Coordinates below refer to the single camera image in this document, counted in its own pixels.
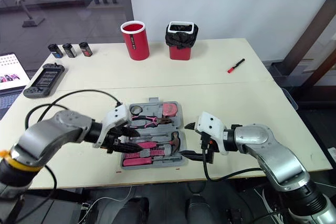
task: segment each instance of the pliers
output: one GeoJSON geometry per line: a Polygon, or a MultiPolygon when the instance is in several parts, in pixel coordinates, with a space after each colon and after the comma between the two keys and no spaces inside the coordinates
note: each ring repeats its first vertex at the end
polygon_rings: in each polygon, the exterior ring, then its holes
{"type": "Polygon", "coordinates": [[[151,116],[151,115],[132,116],[132,121],[135,121],[135,120],[146,120],[146,121],[150,121],[150,123],[147,123],[145,125],[140,125],[140,126],[130,126],[131,128],[134,128],[134,129],[145,129],[149,127],[157,127],[158,124],[168,124],[172,122],[172,120],[169,118],[158,118],[157,116],[151,116]]]}

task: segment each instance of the red trash bin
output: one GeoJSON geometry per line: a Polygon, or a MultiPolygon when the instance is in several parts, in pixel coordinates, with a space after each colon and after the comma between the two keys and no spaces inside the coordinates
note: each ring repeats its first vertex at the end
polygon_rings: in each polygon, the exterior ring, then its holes
{"type": "MultiPolygon", "coordinates": [[[[167,33],[187,33],[193,34],[194,32],[194,23],[193,22],[182,22],[182,21],[171,21],[169,22],[167,33]],[[174,30],[175,26],[185,26],[186,29],[174,30]]],[[[191,48],[186,47],[178,49],[177,46],[169,46],[169,56],[172,60],[190,60],[191,48]]]]}
{"type": "Polygon", "coordinates": [[[190,60],[191,48],[178,49],[177,47],[169,47],[169,57],[172,60],[190,60]]]}

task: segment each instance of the marker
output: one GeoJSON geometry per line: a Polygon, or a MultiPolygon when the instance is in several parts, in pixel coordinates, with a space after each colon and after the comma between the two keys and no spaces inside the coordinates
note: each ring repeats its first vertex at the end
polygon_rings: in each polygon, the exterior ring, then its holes
{"type": "Polygon", "coordinates": [[[240,64],[242,64],[245,61],[245,59],[240,60],[237,64],[235,64],[233,67],[231,67],[227,72],[231,73],[236,67],[238,67],[240,64]]]}

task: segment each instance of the white wall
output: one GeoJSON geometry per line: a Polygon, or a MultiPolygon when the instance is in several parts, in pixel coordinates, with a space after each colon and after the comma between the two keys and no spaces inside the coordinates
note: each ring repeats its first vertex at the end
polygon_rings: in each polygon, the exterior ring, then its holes
{"type": "Polygon", "coordinates": [[[164,41],[169,21],[192,21],[198,39],[248,39],[261,60],[283,59],[325,0],[132,0],[150,41],[164,41]]]}

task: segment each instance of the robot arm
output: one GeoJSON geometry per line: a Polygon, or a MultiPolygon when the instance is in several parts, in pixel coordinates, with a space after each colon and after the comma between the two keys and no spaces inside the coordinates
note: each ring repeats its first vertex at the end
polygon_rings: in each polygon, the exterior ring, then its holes
{"type": "MultiPolygon", "coordinates": [[[[336,209],[328,197],[319,192],[309,173],[296,155],[274,138],[265,125],[233,125],[231,129],[213,115],[203,112],[197,124],[186,126],[201,134],[201,148],[208,150],[207,162],[213,153],[227,155],[228,151],[250,154],[257,159],[270,183],[289,208],[293,219],[306,224],[336,223],[336,209]]],[[[201,160],[201,155],[190,151],[182,155],[201,160]]]]}
{"type": "Polygon", "coordinates": [[[107,149],[108,153],[141,151],[137,144],[121,143],[118,139],[122,135],[139,136],[136,130],[125,127],[130,120],[129,110],[122,104],[110,111],[102,123],[75,111],[64,110],[29,127],[9,152],[2,152],[0,222],[9,218],[10,211],[5,207],[11,209],[17,203],[33,178],[63,145],[86,141],[95,148],[107,149]]]}

